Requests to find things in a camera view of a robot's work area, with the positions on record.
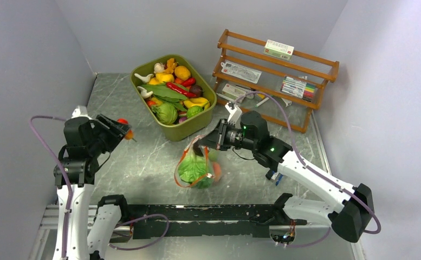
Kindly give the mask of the red pepper toy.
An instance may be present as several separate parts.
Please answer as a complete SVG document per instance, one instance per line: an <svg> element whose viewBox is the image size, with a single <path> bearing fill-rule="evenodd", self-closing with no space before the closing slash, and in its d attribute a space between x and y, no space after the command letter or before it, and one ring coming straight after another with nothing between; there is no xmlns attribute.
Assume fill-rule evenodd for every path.
<svg viewBox="0 0 421 260"><path fill-rule="evenodd" d="M136 140L134 138L134 132L131 129L131 127L129 126L129 122L124 118L117 119L117 122L120 123L120 124L123 124L122 129L125 130L124 139L128 140L128 141L135 141L136 142Z"/></svg>

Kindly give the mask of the round green cabbage toy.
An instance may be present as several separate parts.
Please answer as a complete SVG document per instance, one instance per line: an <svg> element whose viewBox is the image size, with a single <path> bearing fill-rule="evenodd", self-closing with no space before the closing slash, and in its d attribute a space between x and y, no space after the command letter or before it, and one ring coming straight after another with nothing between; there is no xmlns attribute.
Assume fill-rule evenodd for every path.
<svg viewBox="0 0 421 260"><path fill-rule="evenodd" d="M218 157L219 157L219 151L214 150L214 149L209 150L208 158L210 161L216 162L218 160Z"/></svg>

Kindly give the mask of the dark purple plum toy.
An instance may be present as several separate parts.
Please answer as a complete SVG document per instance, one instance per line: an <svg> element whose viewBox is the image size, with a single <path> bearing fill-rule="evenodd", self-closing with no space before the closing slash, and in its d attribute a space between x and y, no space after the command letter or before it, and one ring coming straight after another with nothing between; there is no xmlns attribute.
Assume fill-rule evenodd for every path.
<svg viewBox="0 0 421 260"><path fill-rule="evenodd" d="M201 149L201 147L199 146L199 144L197 142L195 142L192 145L192 151L194 152L194 155L196 155L196 156L199 156L199 157L204 156L203 150Z"/></svg>

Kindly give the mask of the peach toy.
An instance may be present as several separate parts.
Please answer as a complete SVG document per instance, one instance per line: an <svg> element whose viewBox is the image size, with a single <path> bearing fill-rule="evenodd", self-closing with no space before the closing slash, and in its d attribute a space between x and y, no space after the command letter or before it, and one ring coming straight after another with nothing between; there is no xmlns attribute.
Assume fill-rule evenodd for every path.
<svg viewBox="0 0 421 260"><path fill-rule="evenodd" d="M221 166L219 163L217 162L213 162L212 163L212 167L213 167L213 172L214 172L214 181L218 182L221 177L222 177L222 170L221 170Z"/></svg>

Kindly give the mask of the napa cabbage toy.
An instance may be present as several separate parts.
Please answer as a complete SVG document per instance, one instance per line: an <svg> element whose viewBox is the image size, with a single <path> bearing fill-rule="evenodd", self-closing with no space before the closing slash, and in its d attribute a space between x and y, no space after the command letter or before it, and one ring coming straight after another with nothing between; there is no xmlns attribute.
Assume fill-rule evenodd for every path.
<svg viewBox="0 0 421 260"><path fill-rule="evenodd" d="M185 182L185 186L196 189L206 189L212 186L214 179L208 174L213 174L211 164L205 157L199 157L188 153L179 163L177 169L178 177Z"/></svg>

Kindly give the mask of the clear zip bag orange zipper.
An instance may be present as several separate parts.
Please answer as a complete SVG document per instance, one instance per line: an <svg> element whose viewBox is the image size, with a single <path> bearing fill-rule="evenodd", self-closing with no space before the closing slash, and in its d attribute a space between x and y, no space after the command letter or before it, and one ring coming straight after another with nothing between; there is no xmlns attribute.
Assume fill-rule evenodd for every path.
<svg viewBox="0 0 421 260"><path fill-rule="evenodd" d="M222 177L217 162L218 151L199 145L203 135L196 136L184 149L175 168L174 180L179 187L206 189Z"/></svg>

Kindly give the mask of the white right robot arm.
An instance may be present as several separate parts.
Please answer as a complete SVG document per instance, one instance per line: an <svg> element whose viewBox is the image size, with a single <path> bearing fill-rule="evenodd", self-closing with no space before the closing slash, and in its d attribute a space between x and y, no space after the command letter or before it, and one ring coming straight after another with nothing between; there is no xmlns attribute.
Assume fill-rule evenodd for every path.
<svg viewBox="0 0 421 260"><path fill-rule="evenodd" d="M260 113L243 113L240 127L221 119L212 132L198 138L197 144L220 151L249 150L261 166L292 178L321 198L315 201L283 194L280 207L286 217L328 225L351 243L369 233L367 226L374 217L372 190L365 184L354 186L334 178L307 161L291 145L269 133Z"/></svg>

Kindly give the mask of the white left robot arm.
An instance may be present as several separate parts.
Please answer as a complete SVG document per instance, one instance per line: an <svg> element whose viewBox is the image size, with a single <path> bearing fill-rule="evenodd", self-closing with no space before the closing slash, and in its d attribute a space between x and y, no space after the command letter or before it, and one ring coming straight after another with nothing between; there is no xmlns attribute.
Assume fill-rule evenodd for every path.
<svg viewBox="0 0 421 260"><path fill-rule="evenodd" d="M94 119L80 115L64 123L66 144L54 169L59 222L53 259L104 259L112 233L128 209L123 195L104 196L93 225L88 225L95 175L102 166L98 158L111 154L130 132L128 123L102 114Z"/></svg>

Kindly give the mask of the small white green box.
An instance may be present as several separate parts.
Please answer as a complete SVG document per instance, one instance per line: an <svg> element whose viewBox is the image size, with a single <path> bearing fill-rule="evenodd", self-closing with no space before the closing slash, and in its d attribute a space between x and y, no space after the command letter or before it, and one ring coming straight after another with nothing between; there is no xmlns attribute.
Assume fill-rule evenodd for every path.
<svg viewBox="0 0 421 260"><path fill-rule="evenodd" d="M239 100L240 103L243 101L245 94L246 91L244 91L242 88L226 83L219 95L220 97L232 102L236 101L239 97L242 97Z"/></svg>

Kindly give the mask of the dark red beet toy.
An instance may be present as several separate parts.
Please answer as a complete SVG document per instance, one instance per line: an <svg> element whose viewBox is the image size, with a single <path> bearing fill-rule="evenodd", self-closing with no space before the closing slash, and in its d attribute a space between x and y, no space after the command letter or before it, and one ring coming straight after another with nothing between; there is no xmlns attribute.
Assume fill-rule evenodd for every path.
<svg viewBox="0 0 421 260"><path fill-rule="evenodd" d="M189 92L194 94L196 97L201 97L203 95L203 88L199 85L193 85L189 88Z"/></svg>

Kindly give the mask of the flat green leaf toy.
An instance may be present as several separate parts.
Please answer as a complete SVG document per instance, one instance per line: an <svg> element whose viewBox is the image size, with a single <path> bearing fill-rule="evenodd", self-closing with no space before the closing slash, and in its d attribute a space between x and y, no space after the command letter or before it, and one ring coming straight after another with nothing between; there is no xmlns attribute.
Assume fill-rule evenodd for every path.
<svg viewBox="0 0 421 260"><path fill-rule="evenodd" d="M187 97L183 94L178 93L175 90L171 90L166 87L165 84L157 84L157 85L150 85L150 84L143 84L141 85L147 91L153 91L153 95L159 99L162 99L167 102L177 103L180 101L184 101Z"/></svg>

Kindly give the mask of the olive green plastic bin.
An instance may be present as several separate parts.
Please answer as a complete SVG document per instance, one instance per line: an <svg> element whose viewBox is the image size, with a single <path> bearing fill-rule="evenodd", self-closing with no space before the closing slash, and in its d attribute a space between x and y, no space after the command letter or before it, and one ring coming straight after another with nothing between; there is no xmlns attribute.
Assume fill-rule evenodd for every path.
<svg viewBox="0 0 421 260"><path fill-rule="evenodd" d="M148 85L166 85L166 83L159 83L156 79L156 74L154 73L154 65L158 62L162 63L166 67L166 62L170 58L175 58L176 62L178 63L178 66L185 66L190 72L191 77L194 77L196 79L196 84L201 86L203 88L203 95L201 97L204 97L208 99L211 102L211 106L208 109L204 109L201 113L198 115L187 119L185 122L178 123L179 118L186 116L186 112L188 108L186 108L183 105L183 101L177 102L177 103L171 103L164 101L162 99L157 98L156 96L152 95L149 99L144 100L138 90L136 89L137 86L141 86L144 84ZM151 79L149 83L143 83L140 79L136 78L134 76L134 73L138 73L142 76L146 76L148 74L154 74L154 78ZM175 77L175 81L172 82L179 87L189 91L189 88L186 88L176 82L176 76L173 73L173 76ZM194 134L195 132L207 127L209 123L212 121L213 115L212 110L216 105L217 101L217 95L213 88L209 86L209 84L204 80L204 78L194 69L194 67L182 56L176 55L176 54L169 54L163 57L160 57L156 60L153 60L149 63L145 63L137 68L135 68L131 73L131 82L134 86L134 90L137 92L137 94L140 96L141 101L144 103L144 105L147 107L148 111L154 118L157 124L162 128L163 133L165 134L165 137L170 141L181 141L184 138L188 137L189 135ZM178 111L178 117L176 121L172 125L164 125L159 122L159 120L156 118L156 115L152 112L151 107L155 105L161 105L162 103L171 103L175 106L175 108Z"/></svg>

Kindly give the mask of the wooden shelf rack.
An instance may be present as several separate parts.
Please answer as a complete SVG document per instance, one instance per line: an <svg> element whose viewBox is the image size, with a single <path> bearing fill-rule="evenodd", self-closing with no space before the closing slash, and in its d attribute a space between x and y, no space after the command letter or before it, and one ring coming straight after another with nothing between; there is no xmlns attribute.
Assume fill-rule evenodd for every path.
<svg viewBox="0 0 421 260"><path fill-rule="evenodd" d="M256 94L252 99L247 97L242 101L242 111L257 110L264 119L285 126L281 112L272 101L255 107L260 100L256 95L268 94L283 105L284 112L294 116L290 120L292 129L305 133L312 113L321 107L327 84L337 79L340 63L298 50L294 50L290 61L285 61L265 55L263 53L265 43L265 40L258 40L228 29L224 30L217 42L221 54L212 72L215 79L213 89L218 95L218 103L224 104L227 101L219 95L226 83L242 88L246 92L254 90ZM254 84L222 73L220 63L226 61L262 72L258 83ZM308 102L281 92L282 81L286 76L315 85L314 100Z"/></svg>

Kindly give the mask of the white garlic bulb toy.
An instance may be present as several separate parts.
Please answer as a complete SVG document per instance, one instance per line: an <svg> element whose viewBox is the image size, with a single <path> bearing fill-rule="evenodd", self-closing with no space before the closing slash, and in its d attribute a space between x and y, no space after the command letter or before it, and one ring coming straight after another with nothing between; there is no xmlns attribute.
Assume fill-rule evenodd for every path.
<svg viewBox="0 0 421 260"><path fill-rule="evenodd" d="M153 69L154 69L154 73L155 74L157 74L157 73L163 73L164 70L165 70L165 65L162 64L162 63L160 63L160 62L158 62L158 63L156 63L154 65L154 68Z"/></svg>

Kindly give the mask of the yellow potato toy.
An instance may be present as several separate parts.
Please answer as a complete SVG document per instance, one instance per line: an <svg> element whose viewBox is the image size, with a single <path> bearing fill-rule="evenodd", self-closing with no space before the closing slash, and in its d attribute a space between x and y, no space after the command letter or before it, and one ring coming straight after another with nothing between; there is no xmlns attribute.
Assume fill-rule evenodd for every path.
<svg viewBox="0 0 421 260"><path fill-rule="evenodd" d="M174 74L182 81L186 81L191 77L191 72L185 66L177 66L174 69Z"/></svg>

